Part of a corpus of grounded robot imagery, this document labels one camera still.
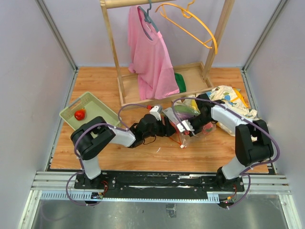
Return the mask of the clear zip top bag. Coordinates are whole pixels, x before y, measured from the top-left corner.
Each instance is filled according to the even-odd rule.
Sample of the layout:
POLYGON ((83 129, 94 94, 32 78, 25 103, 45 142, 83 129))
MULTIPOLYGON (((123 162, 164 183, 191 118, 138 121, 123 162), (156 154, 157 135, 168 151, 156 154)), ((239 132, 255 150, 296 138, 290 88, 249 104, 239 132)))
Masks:
POLYGON ((191 142, 199 141, 202 137, 214 132, 216 124, 208 122, 203 125, 201 112, 197 101, 186 99, 178 100, 173 107, 162 111, 163 116, 169 119, 170 124, 177 132, 176 143, 180 148, 186 148, 191 142))

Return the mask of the red plush fruit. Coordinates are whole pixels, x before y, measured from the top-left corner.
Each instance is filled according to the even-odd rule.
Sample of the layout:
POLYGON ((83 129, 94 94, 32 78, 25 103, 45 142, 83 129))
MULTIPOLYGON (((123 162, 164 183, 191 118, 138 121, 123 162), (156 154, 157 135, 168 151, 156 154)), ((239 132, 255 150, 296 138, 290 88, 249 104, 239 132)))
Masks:
POLYGON ((78 121, 85 119, 85 117, 86 117, 86 110, 84 108, 74 112, 74 118, 78 121))

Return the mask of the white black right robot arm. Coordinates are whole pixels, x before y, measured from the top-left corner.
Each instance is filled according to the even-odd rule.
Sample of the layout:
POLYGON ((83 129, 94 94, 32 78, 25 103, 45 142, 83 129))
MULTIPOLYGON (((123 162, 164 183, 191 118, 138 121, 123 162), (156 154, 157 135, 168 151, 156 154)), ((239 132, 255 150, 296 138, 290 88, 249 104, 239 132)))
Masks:
POLYGON ((190 136, 201 131, 208 123, 224 124, 235 136, 235 156, 217 170, 216 186, 226 191, 238 183, 238 178, 247 168, 262 163, 274 155, 265 121, 251 120, 230 109, 225 102, 212 102, 206 94, 195 98, 200 114, 187 120, 190 136))

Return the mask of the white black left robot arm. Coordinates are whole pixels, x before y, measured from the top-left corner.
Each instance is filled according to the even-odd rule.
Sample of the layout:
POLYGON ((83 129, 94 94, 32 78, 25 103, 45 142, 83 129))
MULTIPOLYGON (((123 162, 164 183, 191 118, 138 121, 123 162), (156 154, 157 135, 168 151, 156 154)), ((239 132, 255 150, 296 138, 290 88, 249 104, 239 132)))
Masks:
POLYGON ((147 138, 171 137, 175 133, 176 129, 167 117, 158 120, 154 115, 146 114, 129 129, 123 129, 98 116, 83 124, 70 136, 82 169, 82 174, 77 179, 84 178, 83 186, 93 189, 102 184, 98 155, 108 144, 136 148, 144 145, 147 138))

